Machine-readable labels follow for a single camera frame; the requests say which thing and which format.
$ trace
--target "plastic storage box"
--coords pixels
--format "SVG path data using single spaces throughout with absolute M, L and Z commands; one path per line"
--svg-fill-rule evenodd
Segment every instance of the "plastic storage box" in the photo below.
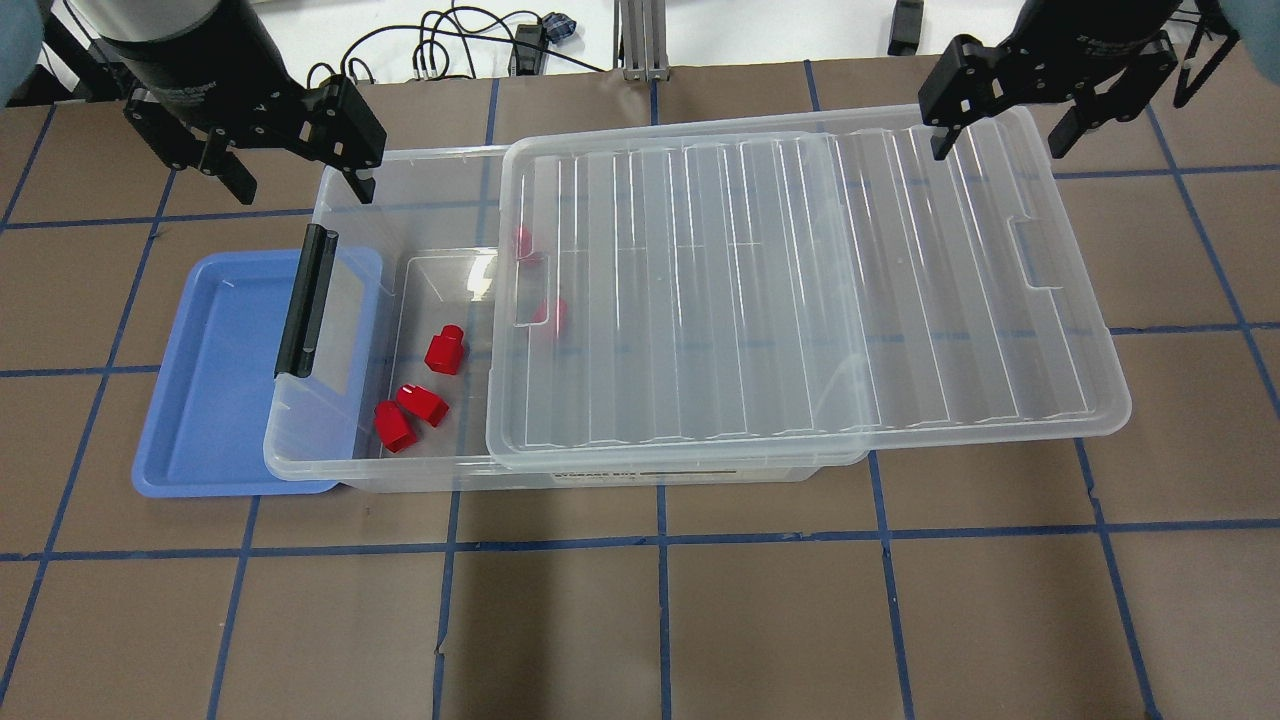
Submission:
M 285 479 L 800 479 L 1129 414 L 1025 110 L 945 163 L 899 106 L 388 154 L 376 177 L 371 206 L 321 183 L 323 322 L 310 373 L 276 378 L 264 445 Z M 451 323 L 463 372 L 433 374 Z M 406 382 L 452 411 L 390 455 L 372 407 Z

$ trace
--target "metal bracket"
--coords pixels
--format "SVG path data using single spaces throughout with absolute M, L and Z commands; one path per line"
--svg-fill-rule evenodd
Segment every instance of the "metal bracket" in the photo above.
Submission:
M 622 77 L 667 79 L 667 0 L 614 0 L 613 33 L 618 38 Z

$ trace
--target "blue tray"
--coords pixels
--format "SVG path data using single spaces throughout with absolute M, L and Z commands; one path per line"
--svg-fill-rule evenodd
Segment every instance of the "blue tray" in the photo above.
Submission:
M 282 480 L 262 460 L 297 266 L 297 250 L 270 250 L 210 255 L 191 270 L 133 460 L 138 492 L 306 495 L 338 484 Z

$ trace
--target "transparent lid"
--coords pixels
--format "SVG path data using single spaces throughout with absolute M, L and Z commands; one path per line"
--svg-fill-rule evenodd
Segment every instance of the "transparent lid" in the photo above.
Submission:
M 1129 396 L 1029 114 L 529 138 L 503 163 L 489 450 L 524 470 L 851 462 L 1100 434 Z

